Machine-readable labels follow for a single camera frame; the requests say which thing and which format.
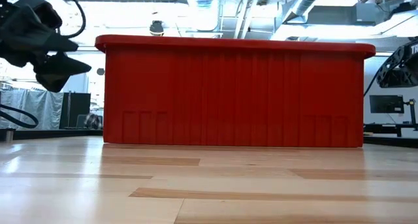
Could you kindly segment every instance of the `cable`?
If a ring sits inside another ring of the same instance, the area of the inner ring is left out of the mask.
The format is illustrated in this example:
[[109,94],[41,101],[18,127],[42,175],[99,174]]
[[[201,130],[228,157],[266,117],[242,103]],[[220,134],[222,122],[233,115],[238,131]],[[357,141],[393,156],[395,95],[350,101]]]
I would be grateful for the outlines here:
[[379,8],[380,8],[380,10],[382,10],[383,12],[387,12],[387,13],[391,13],[391,12],[389,12],[389,11],[386,11],[386,10],[384,10],[379,4],[376,4]]
[[20,110],[20,109],[11,107],[11,106],[5,106],[3,104],[0,104],[0,108],[4,108],[6,110],[11,110],[11,111],[14,111],[14,112],[17,112],[17,113],[21,113],[21,114],[29,117],[34,122],[34,124],[30,125],[30,124],[24,123],[24,122],[22,122],[22,121],[20,121],[16,118],[13,118],[11,115],[7,114],[6,112],[0,111],[0,116],[1,117],[5,118],[6,120],[9,120],[12,123],[15,123],[16,125],[19,125],[20,127],[25,127],[27,129],[34,129],[39,124],[38,119],[34,115],[32,115],[28,112],[25,112],[23,110]]
[[80,4],[78,3],[77,0],[72,0],[72,1],[74,1],[74,3],[76,4],[77,8],[79,9],[80,14],[81,14],[81,19],[82,19],[83,22],[82,22],[82,25],[81,25],[80,29],[77,32],[75,32],[74,34],[72,34],[72,35],[63,35],[64,37],[66,37],[68,39],[77,37],[79,34],[81,34],[86,29],[86,15],[84,14],[83,8],[80,6]]
[[379,74],[379,69],[378,69],[378,71],[376,71],[375,75],[373,76],[373,79],[370,82],[370,84],[368,85],[366,91],[364,92],[363,97],[365,97],[367,95],[368,91],[370,90],[370,88],[372,87],[372,85],[374,83],[374,80],[376,79],[376,77],[378,77],[378,74]]
[[180,32],[180,29],[178,28],[177,22],[175,22],[175,24],[176,24],[176,28],[177,28],[178,35],[181,37],[182,36],[182,33]]
[[396,124],[396,121],[392,118],[392,116],[391,116],[389,113],[386,113],[386,115],[387,115],[388,117],[390,117],[390,119],[393,121],[393,123],[395,123],[395,124]]
[[241,12],[241,4],[242,4],[243,0],[240,0],[240,2],[238,3],[238,6],[236,7],[236,11],[235,11],[235,16],[238,16],[238,13]]

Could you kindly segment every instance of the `black stand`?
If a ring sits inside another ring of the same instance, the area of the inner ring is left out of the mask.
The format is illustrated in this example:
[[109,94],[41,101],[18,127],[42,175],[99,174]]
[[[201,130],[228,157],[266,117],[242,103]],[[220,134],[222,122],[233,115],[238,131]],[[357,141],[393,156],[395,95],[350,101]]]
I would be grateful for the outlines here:
[[417,120],[415,118],[415,99],[410,99],[409,102],[404,103],[411,108],[411,124],[415,127],[413,128],[414,131],[418,131]]
[[[1,91],[0,91],[0,111],[1,111]],[[0,128],[0,142],[12,142],[13,141],[13,134],[16,130],[15,129],[1,129]]]

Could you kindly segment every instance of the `metal pipe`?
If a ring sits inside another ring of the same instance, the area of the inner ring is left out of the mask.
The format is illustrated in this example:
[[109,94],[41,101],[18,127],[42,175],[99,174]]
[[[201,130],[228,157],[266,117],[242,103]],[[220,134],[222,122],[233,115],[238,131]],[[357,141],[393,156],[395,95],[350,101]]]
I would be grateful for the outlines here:
[[221,5],[221,12],[220,12],[220,14],[221,14],[221,25],[220,25],[220,27],[219,27],[219,29],[222,29],[222,27],[223,27],[223,4]]
[[257,6],[257,2],[258,0],[253,0],[253,2],[251,3],[251,7],[248,10],[248,15],[246,18],[246,22],[244,23],[244,28],[242,29],[242,33],[241,33],[241,39],[245,39],[246,35],[247,35],[247,31],[249,28],[249,25],[251,23],[251,19],[253,18],[253,13],[254,13],[254,8]]
[[[233,32],[234,30],[230,30],[230,29],[222,29],[220,31],[224,31],[224,32]],[[251,29],[251,32],[253,33],[268,33],[271,34],[273,33],[271,30],[263,30],[263,29]]]
[[242,9],[240,11],[240,14],[238,15],[238,20],[236,21],[234,39],[238,38],[238,34],[240,32],[242,22],[244,21],[244,16],[247,11],[247,4],[248,4],[248,0],[242,0]]
[[283,22],[288,22],[298,16],[303,16],[309,13],[314,7],[316,0],[293,0],[289,12],[283,17]]

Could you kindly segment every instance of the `computer monitor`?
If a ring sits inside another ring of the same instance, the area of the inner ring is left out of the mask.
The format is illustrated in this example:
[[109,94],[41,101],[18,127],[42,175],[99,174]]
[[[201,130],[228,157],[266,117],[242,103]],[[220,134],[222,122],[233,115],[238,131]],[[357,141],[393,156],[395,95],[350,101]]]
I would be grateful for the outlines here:
[[404,113],[404,98],[402,95],[371,95],[371,113]]

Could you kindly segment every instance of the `white wall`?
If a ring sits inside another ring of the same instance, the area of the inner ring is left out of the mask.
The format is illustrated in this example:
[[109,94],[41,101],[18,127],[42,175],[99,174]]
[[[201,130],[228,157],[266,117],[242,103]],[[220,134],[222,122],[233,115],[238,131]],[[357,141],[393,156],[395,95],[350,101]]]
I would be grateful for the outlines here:
[[103,110],[91,110],[91,113],[96,114],[98,116],[104,116]]
[[[372,57],[364,62],[364,90],[367,88],[370,81],[372,81],[376,71],[379,69],[381,64],[385,62],[386,59],[387,57]],[[375,81],[370,88],[368,95],[364,98],[363,114],[365,123],[402,123],[403,121],[411,121],[409,106],[404,105],[404,114],[371,114],[369,95],[403,95],[404,101],[409,99],[415,99],[418,101],[418,87],[383,89],[380,88]],[[402,136],[418,138],[418,132],[413,131],[413,129],[403,129]]]
[[105,76],[97,74],[98,68],[105,68],[105,55],[102,52],[77,52],[69,57],[82,61],[91,67],[86,73],[86,93],[91,93],[91,102],[103,107],[105,100]]
[[76,93],[87,93],[88,85],[89,78],[86,73],[76,74],[74,76],[70,76],[61,92],[67,93],[71,91]]

